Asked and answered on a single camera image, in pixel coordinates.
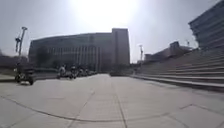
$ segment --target large modern building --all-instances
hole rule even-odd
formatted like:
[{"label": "large modern building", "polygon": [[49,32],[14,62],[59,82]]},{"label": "large modern building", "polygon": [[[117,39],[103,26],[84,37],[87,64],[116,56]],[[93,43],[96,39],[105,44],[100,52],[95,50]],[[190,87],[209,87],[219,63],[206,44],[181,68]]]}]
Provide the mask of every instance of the large modern building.
[{"label": "large modern building", "polygon": [[224,45],[224,0],[189,23],[202,49]]},{"label": "large modern building", "polygon": [[111,33],[90,33],[49,37],[33,40],[29,61],[37,64],[37,52],[45,48],[50,54],[46,67],[57,64],[81,65],[97,71],[108,71],[114,66],[130,63],[127,29],[112,29]]}]

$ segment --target pole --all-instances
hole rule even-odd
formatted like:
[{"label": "pole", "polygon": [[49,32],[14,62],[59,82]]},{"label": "pole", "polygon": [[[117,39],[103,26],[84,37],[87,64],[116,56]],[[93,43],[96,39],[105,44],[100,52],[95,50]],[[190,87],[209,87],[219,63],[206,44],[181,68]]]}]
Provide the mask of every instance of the pole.
[{"label": "pole", "polygon": [[139,45],[139,47],[140,47],[140,61],[142,62],[142,57],[143,57],[142,45]]},{"label": "pole", "polygon": [[22,37],[21,37],[21,40],[20,40],[20,43],[19,43],[19,61],[21,60],[23,38],[24,38],[25,31],[27,30],[27,28],[26,27],[22,27],[22,30],[23,30],[23,33],[22,33]]}]

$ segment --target tree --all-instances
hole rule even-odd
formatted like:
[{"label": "tree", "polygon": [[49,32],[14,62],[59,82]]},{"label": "tree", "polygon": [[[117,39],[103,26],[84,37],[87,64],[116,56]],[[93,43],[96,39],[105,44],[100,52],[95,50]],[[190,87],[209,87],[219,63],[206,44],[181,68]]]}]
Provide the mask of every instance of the tree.
[{"label": "tree", "polygon": [[50,53],[47,52],[47,48],[42,46],[37,49],[36,60],[37,66],[41,67],[42,64],[46,63],[50,59]]}]

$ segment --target paved ground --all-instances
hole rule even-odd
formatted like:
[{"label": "paved ground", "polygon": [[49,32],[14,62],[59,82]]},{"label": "paved ground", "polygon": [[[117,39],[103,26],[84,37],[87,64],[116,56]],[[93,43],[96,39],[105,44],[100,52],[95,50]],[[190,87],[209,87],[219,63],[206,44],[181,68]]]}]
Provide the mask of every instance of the paved ground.
[{"label": "paved ground", "polygon": [[224,128],[224,95],[96,75],[0,83],[1,128]]},{"label": "paved ground", "polygon": [[0,80],[5,80],[5,79],[14,79],[14,77],[9,76],[9,75],[2,75],[2,74],[0,74]]}]

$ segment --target building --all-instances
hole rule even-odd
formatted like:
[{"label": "building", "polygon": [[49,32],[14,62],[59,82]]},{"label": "building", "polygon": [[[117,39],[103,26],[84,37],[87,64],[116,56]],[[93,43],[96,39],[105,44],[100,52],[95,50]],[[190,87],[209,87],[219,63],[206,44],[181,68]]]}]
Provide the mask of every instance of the building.
[{"label": "building", "polygon": [[33,40],[29,60],[37,64],[39,48],[46,48],[51,55],[46,67],[56,63],[79,65],[97,71],[107,71],[113,66],[130,63],[129,36],[127,29],[112,29],[111,33],[90,33],[72,36],[49,37]]},{"label": "building", "polygon": [[224,0],[189,23],[202,49],[224,45]]},{"label": "building", "polygon": [[172,57],[181,56],[192,50],[190,47],[180,46],[178,41],[170,44],[170,46],[155,54],[145,54],[144,63],[163,61]]}]

